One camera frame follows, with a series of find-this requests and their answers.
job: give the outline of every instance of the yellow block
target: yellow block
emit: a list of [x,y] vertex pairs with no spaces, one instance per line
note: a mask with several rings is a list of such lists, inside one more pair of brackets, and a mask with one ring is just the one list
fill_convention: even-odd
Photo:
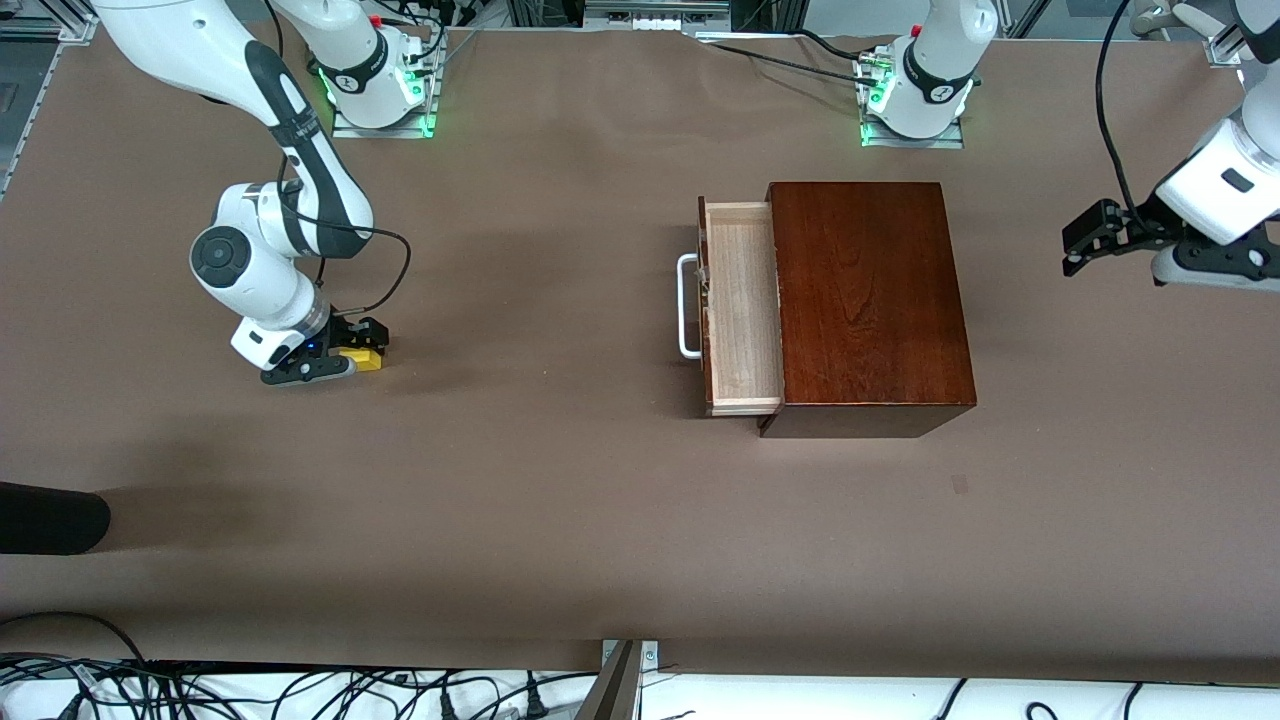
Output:
[[351,361],[356,364],[357,373],[383,369],[383,356],[374,352],[372,350],[369,350],[367,347],[361,347],[361,348],[339,347],[338,355],[342,355],[343,357],[351,357]]

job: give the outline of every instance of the brown wooden cabinet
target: brown wooden cabinet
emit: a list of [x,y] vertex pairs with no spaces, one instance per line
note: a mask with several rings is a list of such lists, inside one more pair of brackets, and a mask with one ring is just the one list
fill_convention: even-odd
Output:
[[919,437],[977,405],[936,183],[699,199],[707,413],[765,437]]

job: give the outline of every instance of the white metal handle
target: white metal handle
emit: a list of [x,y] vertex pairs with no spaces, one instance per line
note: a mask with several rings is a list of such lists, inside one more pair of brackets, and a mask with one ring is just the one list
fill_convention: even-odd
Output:
[[689,252],[676,260],[676,333],[680,336],[680,354],[687,360],[701,360],[701,350],[690,350],[685,337],[685,265],[696,263],[698,254]]

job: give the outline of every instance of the white robotic arm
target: white robotic arm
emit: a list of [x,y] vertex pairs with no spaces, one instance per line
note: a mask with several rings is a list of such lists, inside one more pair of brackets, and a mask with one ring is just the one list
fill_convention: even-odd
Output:
[[[97,0],[96,9],[134,65],[169,85],[250,113],[268,126],[298,174],[285,184],[271,181],[227,188],[212,225],[192,245],[196,278],[243,316],[232,346],[273,383],[352,374],[355,363],[325,356],[337,319],[319,290],[293,266],[293,259],[355,256],[370,237],[372,210],[279,55],[255,40],[223,0],[165,5]],[[364,26],[372,32],[367,19]],[[370,42],[379,45],[376,38]],[[339,325],[344,333],[346,324]],[[315,363],[275,372],[317,336],[323,336],[319,345],[302,348]]]
[[876,78],[882,85],[868,94],[865,111],[906,138],[941,135],[964,113],[973,72],[997,26],[991,0],[931,0],[918,33],[877,49],[888,70]]
[[425,101],[425,53],[417,37],[375,27],[355,0],[275,0],[275,6],[311,47],[334,104],[351,123],[387,127]]
[[1158,284],[1280,292],[1280,246],[1266,232],[1280,213],[1280,3],[1231,5],[1253,56],[1243,67],[1244,101],[1146,202],[1130,211],[1102,200],[1064,228],[1065,275],[1105,255],[1157,250]]

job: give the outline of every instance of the white surface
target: white surface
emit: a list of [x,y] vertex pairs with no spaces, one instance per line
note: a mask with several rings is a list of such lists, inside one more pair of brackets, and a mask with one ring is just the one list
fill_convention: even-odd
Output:
[[[503,693],[520,688],[522,670],[485,673],[497,679]],[[429,682],[438,673],[419,673]],[[465,673],[458,678],[475,676]],[[204,678],[201,683],[224,697],[274,698],[296,675],[233,675]],[[347,682],[347,675],[289,698],[279,720],[308,720]],[[315,680],[306,680],[306,687]],[[645,675],[641,720],[666,720],[694,711],[691,720],[804,719],[824,720],[928,720],[942,708],[955,679],[890,678],[783,678],[728,675]],[[581,702],[591,678],[552,683],[539,688],[549,708]],[[956,698],[948,720],[1021,720],[1030,702],[1043,702],[1061,720],[1119,720],[1125,694],[1123,683],[970,680]],[[379,688],[402,705],[412,691]],[[55,717],[76,693],[73,680],[28,680],[0,691],[0,710],[6,720]],[[493,700],[488,683],[449,689],[461,720]],[[503,705],[499,717],[515,710],[524,714],[524,693]],[[330,717],[335,705],[325,711]],[[244,720],[269,720],[270,705],[237,706]],[[361,697],[349,720],[389,720],[394,711],[385,700]],[[198,720],[218,716],[196,710]],[[439,692],[419,702],[413,720],[440,716]],[[86,707],[83,720],[92,717]],[[102,714],[104,720],[132,720],[127,710]],[[1201,685],[1144,685],[1133,703],[1130,720],[1275,720],[1280,717],[1280,691]]]
[[[951,679],[751,678],[682,675],[644,692],[643,720],[689,710],[691,720],[801,719],[929,720],[955,685]],[[947,720],[1021,720],[1039,701],[1061,720],[1119,720],[1130,684],[970,680]],[[1046,717],[1037,714],[1038,720]],[[1280,691],[1144,685],[1130,720],[1275,720]]]

